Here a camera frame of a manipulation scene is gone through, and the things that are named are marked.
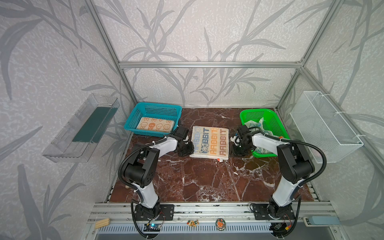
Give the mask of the orange rabbit towel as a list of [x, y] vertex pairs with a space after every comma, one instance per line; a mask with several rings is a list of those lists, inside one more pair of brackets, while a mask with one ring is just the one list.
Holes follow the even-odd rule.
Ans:
[[175, 125], [172, 120], [142, 117], [137, 126], [138, 130], [170, 133]]

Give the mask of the green plastic basket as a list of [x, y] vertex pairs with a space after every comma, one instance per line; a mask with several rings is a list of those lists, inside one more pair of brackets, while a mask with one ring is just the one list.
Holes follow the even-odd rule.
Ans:
[[[248, 121], [255, 121], [259, 122], [261, 118], [264, 118], [263, 127], [265, 130], [272, 131], [274, 135], [283, 137], [285, 139], [289, 139], [289, 135], [287, 131], [285, 130], [285, 127], [283, 126], [281, 120], [279, 119], [278, 115], [269, 109], [250, 109], [250, 110], [243, 110], [240, 113], [240, 119], [242, 125], [245, 125]], [[268, 158], [268, 157], [277, 157], [276, 154], [258, 154], [255, 152], [255, 147], [251, 150], [251, 153], [256, 158]]]

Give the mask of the teal plastic basket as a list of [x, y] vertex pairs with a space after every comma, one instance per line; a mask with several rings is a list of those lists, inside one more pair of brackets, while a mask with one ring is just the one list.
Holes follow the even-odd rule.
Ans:
[[155, 103], [138, 103], [124, 128], [136, 135], [163, 137], [174, 131], [182, 115], [182, 107]]

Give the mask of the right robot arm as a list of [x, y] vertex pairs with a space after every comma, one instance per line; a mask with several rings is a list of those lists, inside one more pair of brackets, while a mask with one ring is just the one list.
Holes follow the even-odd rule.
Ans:
[[[269, 200], [267, 212], [272, 219], [280, 219], [290, 211], [294, 197], [306, 183], [319, 177], [327, 166], [325, 153], [317, 146], [295, 140], [275, 137], [264, 132], [260, 127], [242, 125], [234, 137], [232, 152], [235, 156], [246, 156], [257, 147], [278, 156], [281, 180]], [[315, 166], [306, 148], [318, 152], [322, 166], [315, 171]]]

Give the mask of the rabbit lettered towel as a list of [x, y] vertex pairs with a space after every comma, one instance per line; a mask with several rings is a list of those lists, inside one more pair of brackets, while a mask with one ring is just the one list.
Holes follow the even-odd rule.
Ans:
[[194, 152], [190, 158], [214, 159], [223, 162], [229, 159], [229, 129], [193, 126]]

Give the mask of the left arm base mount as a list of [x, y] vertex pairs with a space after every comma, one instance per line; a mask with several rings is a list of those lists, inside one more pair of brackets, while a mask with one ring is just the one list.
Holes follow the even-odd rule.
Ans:
[[139, 204], [134, 208], [134, 217], [136, 221], [172, 221], [174, 211], [174, 205], [157, 203], [150, 209]]

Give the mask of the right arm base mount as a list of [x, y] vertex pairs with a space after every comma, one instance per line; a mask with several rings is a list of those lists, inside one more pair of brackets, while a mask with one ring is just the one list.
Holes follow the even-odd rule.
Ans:
[[275, 204], [250, 204], [250, 210], [255, 216], [255, 220], [283, 220], [289, 217], [290, 220], [295, 219], [295, 213], [292, 204], [284, 207]]

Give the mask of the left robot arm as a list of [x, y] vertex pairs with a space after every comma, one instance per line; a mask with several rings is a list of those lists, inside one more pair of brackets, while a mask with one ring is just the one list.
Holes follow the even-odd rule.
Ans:
[[118, 179], [138, 194], [139, 205], [143, 208], [155, 210], [160, 205], [153, 185], [159, 158], [170, 152], [177, 152], [180, 157], [194, 152], [188, 133], [189, 129], [177, 127], [158, 141], [136, 144], [130, 155], [121, 162]]

